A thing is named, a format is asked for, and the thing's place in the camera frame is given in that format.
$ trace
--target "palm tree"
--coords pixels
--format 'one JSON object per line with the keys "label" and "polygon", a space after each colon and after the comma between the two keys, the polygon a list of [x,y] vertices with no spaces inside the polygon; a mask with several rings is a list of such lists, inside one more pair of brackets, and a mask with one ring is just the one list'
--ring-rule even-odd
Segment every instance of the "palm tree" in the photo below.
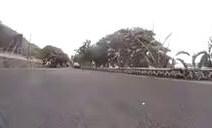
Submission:
{"label": "palm tree", "polygon": [[[176,53],[175,56],[178,56],[178,55],[181,55],[181,54],[190,56],[190,54],[189,54],[188,52],[186,52],[186,51],[179,51],[178,53]],[[185,61],[184,61],[183,59],[177,58],[177,59],[175,59],[175,60],[181,62],[181,64],[185,67],[185,69],[188,68],[187,64],[185,63]]]}
{"label": "palm tree", "polygon": [[192,56],[192,64],[196,67],[195,60],[199,55],[202,55],[198,67],[212,67],[212,37],[208,41],[208,51],[200,51]]}

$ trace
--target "vegetation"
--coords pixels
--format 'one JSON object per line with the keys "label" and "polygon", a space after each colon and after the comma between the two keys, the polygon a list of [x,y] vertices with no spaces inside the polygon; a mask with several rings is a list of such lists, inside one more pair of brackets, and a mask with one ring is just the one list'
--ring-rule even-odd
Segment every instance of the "vegetation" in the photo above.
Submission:
{"label": "vegetation", "polygon": [[169,67],[170,50],[154,38],[153,31],[142,28],[121,29],[96,44],[86,40],[77,49],[74,61],[95,62],[96,66]]}
{"label": "vegetation", "polygon": [[18,53],[26,57],[29,56],[47,60],[54,58],[54,63],[60,65],[66,64],[67,62],[71,63],[68,56],[61,49],[49,45],[41,49],[37,45],[27,41],[22,34],[4,25],[1,21],[0,49],[2,49],[2,51]]}
{"label": "vegetation", "polygon": [[[211,50],[212,50],[212,37],[210,37],[210,39],[208,41],[208,51],[200,51],[192,56],[193,67],[194,68],[202,68],[202,67],[212,68],[212,51]],[[187,55],[190,57],[190,54],[186,51],[180,51],[176,54],[176,56],[181,55],[181,54],[184,54],[184,55]],[[198,64],[196,64],[196,58],[198,58],[200,55],[202,55],[200,58],[200,61]],[[180,58],[178,58],[177,60],[180,61],[185,68],[187,68],[186,67],[187,64],[185,63],[184,60],[182,60]]]}
{"label": "vegetation", "polygon": [[[95,44],[86,40],[82,46],[76,50],[74,61],[82,64],[96,66],[119,66],[119,67],[174,67],[179,61],[185,68],[189,67],[184,59],[172,58],[167,53],[169,48],[164,44],[171,36],[169,34],[163,43],[155,40],[155,34],[151,30],[143,28],[121,29],[113,34],[107,35]],[[212,67],[212,37],[208,42],[208,51],[201,51],[192,56],[194,68]],[[180,51],[176,54],[191,56],[188,52]],[[200,62],[196,65],[196,58],[202,55]]]}

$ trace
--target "road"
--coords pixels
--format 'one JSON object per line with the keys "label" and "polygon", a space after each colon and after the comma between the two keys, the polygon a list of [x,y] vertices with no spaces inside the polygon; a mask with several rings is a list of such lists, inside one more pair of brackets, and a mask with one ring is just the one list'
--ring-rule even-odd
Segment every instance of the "road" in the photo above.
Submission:
{"label": "road", "polygon": [[70,68],[5,69],[0,113],[7,128],[212,128],[212,84]]}

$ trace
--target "road divider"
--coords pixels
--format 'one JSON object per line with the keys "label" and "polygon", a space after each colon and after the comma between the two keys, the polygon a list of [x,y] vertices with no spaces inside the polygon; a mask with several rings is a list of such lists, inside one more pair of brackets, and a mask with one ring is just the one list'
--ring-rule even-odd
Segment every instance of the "road divider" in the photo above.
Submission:
{"label": "road divider", "polygon": [[184,80],[209,80],[212,81],[212,69],[178,69],[178,68],[92,68],[82,69],[104,71],[113,73],[126,73],[133,75],[165,77]]}

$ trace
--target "white sky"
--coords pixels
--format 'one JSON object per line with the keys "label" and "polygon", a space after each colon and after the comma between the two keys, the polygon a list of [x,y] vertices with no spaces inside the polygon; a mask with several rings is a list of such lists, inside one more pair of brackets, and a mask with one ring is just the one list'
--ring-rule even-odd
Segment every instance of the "white sky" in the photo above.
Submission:
{"label": "white sky", "polygon": [[212,0],[0,0],[0,20],[69,56],[86,39],[95,43],[120,28],[152,29],[154,23],[157,39],[172,32],[172,54],[193,54],[206,50],[212,35]]}

